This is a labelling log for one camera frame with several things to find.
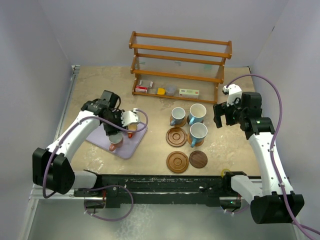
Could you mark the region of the dark walnut coaster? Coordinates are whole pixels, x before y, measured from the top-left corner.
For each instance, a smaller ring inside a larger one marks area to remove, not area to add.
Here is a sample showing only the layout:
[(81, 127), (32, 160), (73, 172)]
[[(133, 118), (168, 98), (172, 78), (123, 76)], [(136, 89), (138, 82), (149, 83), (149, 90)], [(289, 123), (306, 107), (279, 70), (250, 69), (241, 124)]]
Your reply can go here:
[(204, 123), (204, 119), (203, 118), (196, 118), (196, 117), (192, 117), (192, 118), (189, 118), (187, 117), (187, 123), (191, 126), (195, 123)]
[(193, 167), (201, 169), (207, 165), (208, 157), (204, 152), (195, 150), (189, 155), (189, 163)]

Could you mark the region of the grey cup with blue handle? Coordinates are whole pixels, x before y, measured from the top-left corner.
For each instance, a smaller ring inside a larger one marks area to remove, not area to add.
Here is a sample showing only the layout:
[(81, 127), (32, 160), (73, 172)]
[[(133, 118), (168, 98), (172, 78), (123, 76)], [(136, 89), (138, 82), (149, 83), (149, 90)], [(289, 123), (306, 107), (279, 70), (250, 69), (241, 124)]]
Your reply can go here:
[(186, 112), (181, 107), (175, 107), (171, 111), (171, 116), (173, 116), (175, 119), (183, 119), (186, 116)]

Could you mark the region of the blue mug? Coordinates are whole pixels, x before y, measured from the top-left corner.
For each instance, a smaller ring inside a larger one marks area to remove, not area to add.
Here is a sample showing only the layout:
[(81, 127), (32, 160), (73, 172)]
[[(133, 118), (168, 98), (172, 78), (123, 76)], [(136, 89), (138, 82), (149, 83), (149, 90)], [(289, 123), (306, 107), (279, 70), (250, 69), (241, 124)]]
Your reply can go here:
[(193, 104), (189, 109), (189, 118), (205, 118), (207, 114), (207, 109), (204, 105), (200, 103)]
[(201, 122), (196, 122), (190, 127), (190, 146), (193, 148), (196, 144), (202, 142), (208, 134), (208, 128)]

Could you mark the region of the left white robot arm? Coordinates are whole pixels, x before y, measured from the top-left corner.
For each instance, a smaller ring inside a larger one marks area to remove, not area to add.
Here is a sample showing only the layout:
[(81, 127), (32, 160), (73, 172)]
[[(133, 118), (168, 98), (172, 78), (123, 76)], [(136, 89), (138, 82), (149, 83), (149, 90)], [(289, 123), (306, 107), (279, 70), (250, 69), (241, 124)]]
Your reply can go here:
[(100, 98), (87, 101), (74, 122), (46, 148), (38, 147), (32, 154), (32, 181), (42, 189), (66, 194), (71, 189), (85, 189), (91, 196), (103, 191), (98, 175), (88, 170), (74, 171), (71, 160), (86, 138), (99, 126), (106, 136), (117, 134), (123, 127), (121, 98), (103, 91)]

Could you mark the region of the brown ringed wooden saucer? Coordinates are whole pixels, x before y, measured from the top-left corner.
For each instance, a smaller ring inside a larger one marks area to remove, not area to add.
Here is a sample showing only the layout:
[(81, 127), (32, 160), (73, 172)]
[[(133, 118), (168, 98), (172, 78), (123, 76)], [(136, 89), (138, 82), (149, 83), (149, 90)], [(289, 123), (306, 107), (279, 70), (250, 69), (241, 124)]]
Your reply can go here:
[(165, 138), (170, 146), (182, 147), (187, 141), (187, 134), (180, 127), (172, 127), (167, 131)]

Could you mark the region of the grey cup with orange handle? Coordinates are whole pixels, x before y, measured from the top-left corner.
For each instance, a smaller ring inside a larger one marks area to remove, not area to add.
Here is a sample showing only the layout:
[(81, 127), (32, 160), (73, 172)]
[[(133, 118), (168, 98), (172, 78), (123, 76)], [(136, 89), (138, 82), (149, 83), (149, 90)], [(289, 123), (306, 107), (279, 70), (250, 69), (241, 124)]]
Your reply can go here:
[(124, 135), (122, 132), (118, 132), (117, 134), (110, 135), (108, 137), (110, 146), (109, 146), (109, 151), (113, 152), (118, 148), (121, 148), (124, 143)]

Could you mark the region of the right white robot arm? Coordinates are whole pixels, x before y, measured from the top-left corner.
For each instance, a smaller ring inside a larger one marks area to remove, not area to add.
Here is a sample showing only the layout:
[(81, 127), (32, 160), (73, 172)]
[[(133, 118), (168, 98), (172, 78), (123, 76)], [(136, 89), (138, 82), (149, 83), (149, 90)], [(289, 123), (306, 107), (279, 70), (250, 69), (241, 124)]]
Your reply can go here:
[(227, 101), (213, 106), (214, 122), (240, 125), (258, 162), (262, 187), (242, 172), (229, 172), (223, 178), (222, 190), (228, 196), (236, 193), (249, 204), (257, 224), (292, 223), (305, 204), (301, 194), (295, 194), (282, 167), (275, 142), (276, 132), (269, 117), (262, 116), (262, 97), (257, 92), (224, 88)]

